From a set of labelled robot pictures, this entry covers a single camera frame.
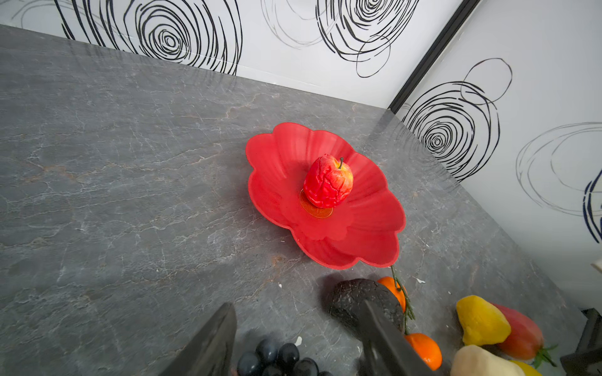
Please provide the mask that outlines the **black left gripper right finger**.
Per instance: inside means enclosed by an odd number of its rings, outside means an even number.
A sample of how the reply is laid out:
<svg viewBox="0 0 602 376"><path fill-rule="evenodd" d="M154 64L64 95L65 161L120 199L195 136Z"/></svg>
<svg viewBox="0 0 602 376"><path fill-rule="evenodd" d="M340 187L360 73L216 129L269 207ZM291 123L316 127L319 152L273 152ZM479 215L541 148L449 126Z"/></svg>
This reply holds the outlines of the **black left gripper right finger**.
<svg viewBox="0 0 602 376"><path fill-rule="evenodd" d="M435 375L412 349L403 333L369 301L362 303L358 328L366 375Z"/></svg>

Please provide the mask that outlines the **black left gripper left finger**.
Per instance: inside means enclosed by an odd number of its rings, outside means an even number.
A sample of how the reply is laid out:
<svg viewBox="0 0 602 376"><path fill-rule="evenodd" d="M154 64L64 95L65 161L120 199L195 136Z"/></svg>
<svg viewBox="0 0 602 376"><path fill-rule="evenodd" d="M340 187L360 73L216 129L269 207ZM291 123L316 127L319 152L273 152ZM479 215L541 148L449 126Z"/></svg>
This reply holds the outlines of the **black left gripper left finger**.
<svg viewBox="0 0 602 376"><path fill-rule="evenodd" d="M237 318L224 303L160 375L230 375Z"/></svg>

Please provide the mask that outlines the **small yellow fake pear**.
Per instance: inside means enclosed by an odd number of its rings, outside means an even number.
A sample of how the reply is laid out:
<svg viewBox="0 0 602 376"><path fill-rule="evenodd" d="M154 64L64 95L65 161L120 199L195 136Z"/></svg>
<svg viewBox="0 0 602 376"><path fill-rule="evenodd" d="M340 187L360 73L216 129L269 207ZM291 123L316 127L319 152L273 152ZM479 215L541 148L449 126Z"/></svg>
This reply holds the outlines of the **small yellow fake pear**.
<svg viewBox="0 0 602 376"><path fill-rule="evenodd" d="M504 314L485 299L470 295L459 299L456 313L463 330L465 346L487 346L504 342L511 325Z"/></svg>

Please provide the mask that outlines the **red fake apple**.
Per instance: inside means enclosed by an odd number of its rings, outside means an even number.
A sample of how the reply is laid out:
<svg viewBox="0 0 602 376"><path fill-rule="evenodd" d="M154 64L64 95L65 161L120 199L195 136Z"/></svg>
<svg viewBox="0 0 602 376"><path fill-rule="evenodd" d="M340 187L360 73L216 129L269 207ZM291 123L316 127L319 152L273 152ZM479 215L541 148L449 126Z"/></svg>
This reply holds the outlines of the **red fake apple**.
<svg viewBox="0 0 602 376"><path fill-rule="evenodd" d="M304 194L318 208L335 208L347 199L353 187L351 167L343 158L330 154L319 157L304 180Z"/></svg>

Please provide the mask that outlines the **yellow fake lemon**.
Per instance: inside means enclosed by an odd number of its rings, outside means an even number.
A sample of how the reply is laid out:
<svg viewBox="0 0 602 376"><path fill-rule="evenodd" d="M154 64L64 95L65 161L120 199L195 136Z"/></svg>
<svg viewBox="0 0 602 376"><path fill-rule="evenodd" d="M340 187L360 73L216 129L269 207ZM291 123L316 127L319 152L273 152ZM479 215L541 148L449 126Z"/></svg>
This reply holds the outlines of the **yellow fake lemon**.
<svg viewBox="0 0 602 376"><path fill-rule="evenodd" d="M542 376L540 372L538 372L533 366L530 364L520 362L517 360L511 360L511 363L517 365L522 371L525 373L525 376Z"/></svg>

